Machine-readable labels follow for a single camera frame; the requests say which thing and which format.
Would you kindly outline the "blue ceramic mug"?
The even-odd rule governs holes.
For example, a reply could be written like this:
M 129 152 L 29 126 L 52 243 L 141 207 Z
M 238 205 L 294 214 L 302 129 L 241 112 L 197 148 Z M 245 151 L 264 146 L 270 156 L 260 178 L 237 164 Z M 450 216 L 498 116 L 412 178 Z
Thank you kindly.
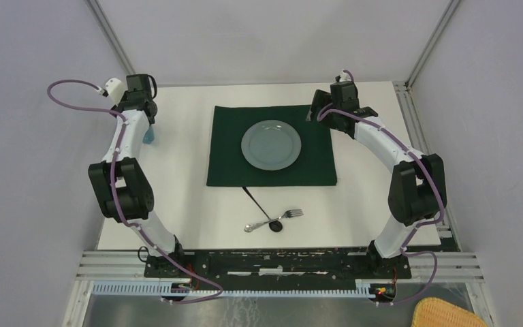
M 155 130 L 154 130 L 153 126 L 150 125 L 144 134 L 142 142 L 144 144 L 152 144 L 154 142 L 154 140 L 155 140 Z

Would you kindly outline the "dark green cloth placemat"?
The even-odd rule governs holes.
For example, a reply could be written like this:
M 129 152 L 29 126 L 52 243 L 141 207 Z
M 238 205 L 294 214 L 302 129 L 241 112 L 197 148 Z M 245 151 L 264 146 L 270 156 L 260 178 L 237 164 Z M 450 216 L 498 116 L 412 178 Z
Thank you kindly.
M 209 187 L 314 187 L 335 186 L 330 130 L 306 120 L 309 105 L 237 107 L 217 106 L 212 121 L 208 177 Z M 301 152 L 287 168 L 277 171 L 252 166 L 241 150 L 250 126 L 265 120 L 291 125 L 301 138 Z

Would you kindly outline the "teal ceramic dinner plate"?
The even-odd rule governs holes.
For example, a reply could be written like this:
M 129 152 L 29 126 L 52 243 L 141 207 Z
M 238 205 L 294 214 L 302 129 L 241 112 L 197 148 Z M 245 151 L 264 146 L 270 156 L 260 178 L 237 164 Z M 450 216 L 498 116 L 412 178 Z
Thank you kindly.
M 254 168 L 278 171 L 290 167 L 299 158 L 302 140 L 288 123 L 265 120 L 245 131 L 240 149 L 245 160 Z

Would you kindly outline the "silver fork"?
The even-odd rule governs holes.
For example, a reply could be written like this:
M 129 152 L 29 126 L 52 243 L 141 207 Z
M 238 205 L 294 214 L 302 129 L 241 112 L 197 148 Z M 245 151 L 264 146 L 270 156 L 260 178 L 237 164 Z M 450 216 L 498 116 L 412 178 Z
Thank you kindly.
M 285 211 L 281 216 L 277 217 L 277 218 L 274 218 L 274 219 L 270 219 L 270 220 L 267 220 L 267 221 L 263 221 L 263 222 L 259 222 L 259 223 L 254 223 L 254 224 L 247 224 L 245 225 L 244 227 L 244 232 L 246 233 L 249 233 L 249 232 L 252 232 L 264 225 L 268 225 L 269 223 L 273 223 L 275 221 L 280 221 L 282 219 L 290 219 L 290 218 L 294 218 L 294 217 L 301 217 L 304 215 L 304 212 L 303 210 L 301 209 L 291 209 L 291 210 L 288 210 L 288 211 Z

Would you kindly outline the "black spoon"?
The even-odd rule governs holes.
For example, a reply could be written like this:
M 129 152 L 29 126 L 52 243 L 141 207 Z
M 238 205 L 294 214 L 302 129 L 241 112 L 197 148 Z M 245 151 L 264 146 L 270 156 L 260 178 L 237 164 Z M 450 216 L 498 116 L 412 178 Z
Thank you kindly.
M 253 201 L 253 203 L 258 207 L 258 209 L 263 213 L 263 215 L 266 217 L 268 221 L 271 220 L 270 216 L 267 214 L 267 212 L 261 207 L 261 205 L 258 203 L 258 201 L 253 197 L 251 192 L 246 188 L 242 187 L 242 190 L 248 195 L 248 197 Z M 283 230 L 283 224 L 280 221 L 273 221 L 268 223 L 269 228 L 273 232 L 281 232 Z

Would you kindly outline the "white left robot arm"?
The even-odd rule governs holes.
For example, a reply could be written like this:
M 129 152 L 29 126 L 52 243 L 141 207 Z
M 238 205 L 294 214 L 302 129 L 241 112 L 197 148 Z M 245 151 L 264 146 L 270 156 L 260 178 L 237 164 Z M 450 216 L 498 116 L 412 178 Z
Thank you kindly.
M 179 277 L 187 259 L 154 211 L 154 192 L 138 161 L 142 145 L 153 140 L 157 83 L 148 74 L 128 75 L 124 82 L 111 78 L 104 93 L 115 103 L 110 114 L 116 117 L 116 130 L 102 160 L 88 168 L 97 203 L 104 217 L 128 227 L 142 241 L 147 277 Z

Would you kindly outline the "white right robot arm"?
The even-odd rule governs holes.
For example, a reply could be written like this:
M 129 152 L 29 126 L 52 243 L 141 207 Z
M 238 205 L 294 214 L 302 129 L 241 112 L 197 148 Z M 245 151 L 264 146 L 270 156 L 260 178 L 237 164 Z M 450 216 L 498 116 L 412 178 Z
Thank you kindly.
M 443 221 L 447 204 L 443 160 L 407 146 L 393 134 L 375 110 L 360 105 L 358 88 L 350 80 L 331 84 L 329 91 L 315 91 L 306 119 L 358 141 L 392 174 L 387 198 L 391 215 L 366 255 L 368 273 L 383 278 L 405 256 L 419 229 Z

